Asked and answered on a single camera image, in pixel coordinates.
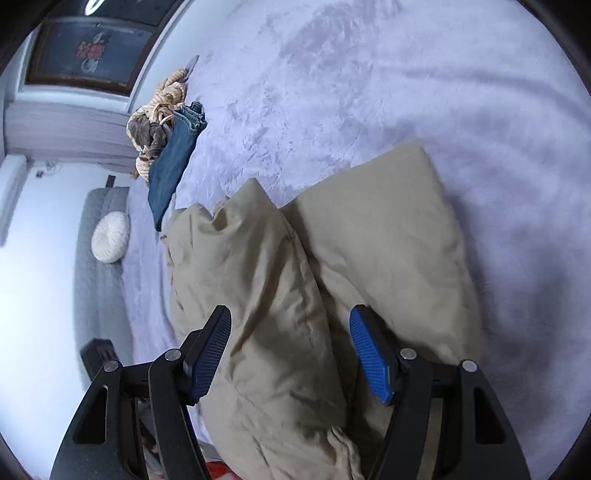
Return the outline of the beige puffer jacket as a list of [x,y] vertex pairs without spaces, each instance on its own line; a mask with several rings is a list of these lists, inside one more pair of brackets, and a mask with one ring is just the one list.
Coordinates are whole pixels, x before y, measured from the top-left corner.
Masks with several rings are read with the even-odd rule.
[[204,422],[244,479],[361,479],[391,411],[363,378],[349,312],[373,308],[441,363],[476,357],[481,318],[464,237],[437,171],[401,144],[277,207],[256,180],[161,237],[178,338],[228,307]]

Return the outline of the brown beige clothes pile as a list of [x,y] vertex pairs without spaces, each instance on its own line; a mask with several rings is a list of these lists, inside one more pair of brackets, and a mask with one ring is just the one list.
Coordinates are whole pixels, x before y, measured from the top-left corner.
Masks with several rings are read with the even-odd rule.
[[126,135],[137,152],[134,178],[148,182],[149,170],[174,129],[174,112],[184,106],[188,75],[188,68],[176,70],[157,85],[150,101],[129,117]]

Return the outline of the grey quilted headboard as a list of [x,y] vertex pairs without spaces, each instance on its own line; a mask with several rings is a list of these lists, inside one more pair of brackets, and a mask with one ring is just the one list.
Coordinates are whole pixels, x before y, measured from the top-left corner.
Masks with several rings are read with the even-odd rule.
[[126,211],[128,193],[127,187],[97,188],[88,193],[77,235],[73,281],[76,351],[93,339],[107,339],[125,365],[133,362],[133,338],[123,295],[123,269],[120,262],[97,261],[91,238],[104,216]]

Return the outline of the round white pillow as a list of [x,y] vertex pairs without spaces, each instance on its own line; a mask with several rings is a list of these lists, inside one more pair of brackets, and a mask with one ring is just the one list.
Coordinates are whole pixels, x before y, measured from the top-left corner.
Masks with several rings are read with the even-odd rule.
[[126,253],[130,237],[130,220],[126,213],[113,211],[96,225],[91,237],[94,258],[105,264],[119,261]]

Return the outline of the folded blue jeans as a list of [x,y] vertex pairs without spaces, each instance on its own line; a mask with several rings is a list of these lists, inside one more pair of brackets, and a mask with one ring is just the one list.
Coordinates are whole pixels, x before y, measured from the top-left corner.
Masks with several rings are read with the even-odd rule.
[[207,126],[204,106],[198,101],[173,113],[174,130],[148,173],[148,205],[155,230],[160,232],[164,214],[176,191],[197,138]]

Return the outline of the grey curtain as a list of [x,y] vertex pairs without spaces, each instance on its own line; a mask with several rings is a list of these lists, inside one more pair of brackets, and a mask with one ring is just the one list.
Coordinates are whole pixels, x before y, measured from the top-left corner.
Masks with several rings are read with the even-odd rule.
[[136,150],[121,113],[57,103],[14,101],[5,109],[9,154],[35,161],[97,163],[131,171]]

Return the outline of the lavender plush bed blanket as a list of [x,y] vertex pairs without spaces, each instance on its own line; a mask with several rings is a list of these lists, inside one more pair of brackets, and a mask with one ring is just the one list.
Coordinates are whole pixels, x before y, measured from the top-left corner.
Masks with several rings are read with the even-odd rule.
[[[489,378],[549,478],[590,411],[590,97],[544,25],[516,1],[242,1],[197,56],[207,126],[163,220],[249,179],[283,206],[419,143],[464,231]],[[124,273],[141,361],[177,339],[148,187]]]

